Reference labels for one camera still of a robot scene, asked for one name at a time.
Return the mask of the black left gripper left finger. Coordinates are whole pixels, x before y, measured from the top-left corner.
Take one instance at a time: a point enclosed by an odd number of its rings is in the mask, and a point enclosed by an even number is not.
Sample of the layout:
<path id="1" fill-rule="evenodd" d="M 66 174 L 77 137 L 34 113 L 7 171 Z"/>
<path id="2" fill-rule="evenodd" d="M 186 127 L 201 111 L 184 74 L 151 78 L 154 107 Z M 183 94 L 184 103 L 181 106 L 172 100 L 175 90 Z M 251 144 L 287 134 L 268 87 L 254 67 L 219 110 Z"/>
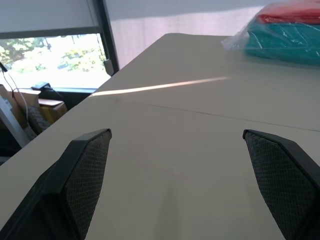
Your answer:
<path id="1" fill-rule="evenodd" d="M 85 133 L 33 184 L 0 240 L 85 240 L 98 203 L 112 131 Z"/>

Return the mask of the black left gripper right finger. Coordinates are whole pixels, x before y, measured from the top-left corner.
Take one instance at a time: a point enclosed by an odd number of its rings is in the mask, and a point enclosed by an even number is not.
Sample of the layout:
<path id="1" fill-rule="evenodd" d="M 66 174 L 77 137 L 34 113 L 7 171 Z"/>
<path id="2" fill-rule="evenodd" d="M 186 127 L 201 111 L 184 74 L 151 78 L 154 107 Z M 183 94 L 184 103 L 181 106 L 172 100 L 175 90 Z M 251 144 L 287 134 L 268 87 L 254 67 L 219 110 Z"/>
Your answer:
<path id="1" fill-rule="evenodd" d="M 285 240 L 320 240 L 320 166 L 294 141 L 246 129 L 259 191 Z"/>

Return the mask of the brown cardboard box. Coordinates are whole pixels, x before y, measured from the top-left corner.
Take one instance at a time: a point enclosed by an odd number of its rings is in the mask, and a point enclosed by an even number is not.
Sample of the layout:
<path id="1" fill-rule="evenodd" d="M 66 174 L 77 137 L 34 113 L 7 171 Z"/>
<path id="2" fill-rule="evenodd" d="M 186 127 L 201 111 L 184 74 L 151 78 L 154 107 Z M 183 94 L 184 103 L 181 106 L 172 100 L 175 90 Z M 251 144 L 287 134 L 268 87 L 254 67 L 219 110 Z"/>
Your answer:
<path id="1" fill-rule="evenodd" d="M 30 126 L 39 135 L 68 112 L 62 100 L 40 98 L 40 91 L 30 89 L 8 91 L 0 84 L 0 96 L 25 129 Z"/>

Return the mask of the small black device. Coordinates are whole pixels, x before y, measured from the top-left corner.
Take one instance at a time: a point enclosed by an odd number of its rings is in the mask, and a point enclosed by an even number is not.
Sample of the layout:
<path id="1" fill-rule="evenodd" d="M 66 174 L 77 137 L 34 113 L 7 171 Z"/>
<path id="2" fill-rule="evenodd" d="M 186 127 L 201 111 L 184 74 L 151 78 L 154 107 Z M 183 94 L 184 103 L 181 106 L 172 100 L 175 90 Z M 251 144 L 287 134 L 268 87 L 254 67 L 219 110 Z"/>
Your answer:
<path id="1" fill-rule="evenodd" d="M 34 91 L 45 91 L 45 90 L 52 90 L 52 87 L 49 82 L 38 82 L 37 84 L 31 87 Z"/>

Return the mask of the teal folded cloth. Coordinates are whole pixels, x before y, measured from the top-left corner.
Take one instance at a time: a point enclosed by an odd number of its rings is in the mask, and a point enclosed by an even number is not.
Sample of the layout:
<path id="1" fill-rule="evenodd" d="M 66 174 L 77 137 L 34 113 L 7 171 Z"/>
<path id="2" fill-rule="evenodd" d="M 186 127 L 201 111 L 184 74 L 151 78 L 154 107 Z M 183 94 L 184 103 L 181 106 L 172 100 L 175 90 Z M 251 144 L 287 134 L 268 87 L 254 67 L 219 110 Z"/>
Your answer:
<path id="1" fill-rule="evenodd" d="M 248 55 L 320 66 L 320 25 L 253 22 L 247 33 Z"/>

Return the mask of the clear plastic bag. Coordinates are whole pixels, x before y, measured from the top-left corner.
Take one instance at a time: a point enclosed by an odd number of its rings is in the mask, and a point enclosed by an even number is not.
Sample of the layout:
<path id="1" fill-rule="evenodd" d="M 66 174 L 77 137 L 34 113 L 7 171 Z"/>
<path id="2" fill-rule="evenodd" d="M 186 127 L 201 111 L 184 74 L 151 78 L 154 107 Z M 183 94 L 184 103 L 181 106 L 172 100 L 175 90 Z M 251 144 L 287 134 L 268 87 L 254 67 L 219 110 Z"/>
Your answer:
<path id="1" fill-rule="evenodd" d="M 271 3 L 221 44 L 251 56 L 320 66 L 320 0 Z"/>

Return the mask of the red folded cloth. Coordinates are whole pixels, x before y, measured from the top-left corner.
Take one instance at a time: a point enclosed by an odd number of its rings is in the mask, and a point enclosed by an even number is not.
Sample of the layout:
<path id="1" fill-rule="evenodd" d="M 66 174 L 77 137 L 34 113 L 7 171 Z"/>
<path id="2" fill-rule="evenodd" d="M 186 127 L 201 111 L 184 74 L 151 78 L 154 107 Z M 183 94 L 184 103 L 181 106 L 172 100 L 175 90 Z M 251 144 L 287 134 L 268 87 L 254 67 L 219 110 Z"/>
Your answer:
<path id="1" fill-rule="evenodd" d="M 256 16 L 259 23 L 302 23 L 320 25 L 320 1 L 288 1 L 264 7 Z"/>

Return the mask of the white metal rail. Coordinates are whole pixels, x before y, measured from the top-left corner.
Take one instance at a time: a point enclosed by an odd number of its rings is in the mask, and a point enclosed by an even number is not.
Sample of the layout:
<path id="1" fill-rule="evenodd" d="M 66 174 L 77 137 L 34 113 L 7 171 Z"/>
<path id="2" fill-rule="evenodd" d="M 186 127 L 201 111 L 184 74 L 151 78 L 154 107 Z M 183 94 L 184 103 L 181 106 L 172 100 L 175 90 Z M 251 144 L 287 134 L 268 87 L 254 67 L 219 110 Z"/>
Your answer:
<path id="1" fill-rule="evenodd" d="M 0 96 L 0 119 L 10 131 L 12 136 L 15 138 L 17 143 L 21 148 L 24 148 L 30 139 L 24 132 L 23 128 L 20 126 L 19 122 L 11 112 L 10 108 L 7 106 L 4 99 Z"/>

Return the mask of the dark window frame post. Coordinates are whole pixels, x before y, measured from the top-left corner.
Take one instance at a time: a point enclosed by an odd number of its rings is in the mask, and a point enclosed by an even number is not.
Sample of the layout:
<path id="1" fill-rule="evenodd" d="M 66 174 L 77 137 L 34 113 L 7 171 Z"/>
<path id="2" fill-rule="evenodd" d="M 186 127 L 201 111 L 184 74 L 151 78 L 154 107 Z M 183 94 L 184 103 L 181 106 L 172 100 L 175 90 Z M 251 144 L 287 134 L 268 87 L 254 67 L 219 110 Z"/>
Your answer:
<path id="1" fill-rule="evenodd" d="M 93 2 L 101 31 L 102 46 L 106 55 L 103 64 L 106 73 L 112 77 L 120 68 L 108 8 L 105 0 L 93 0 Z"/>

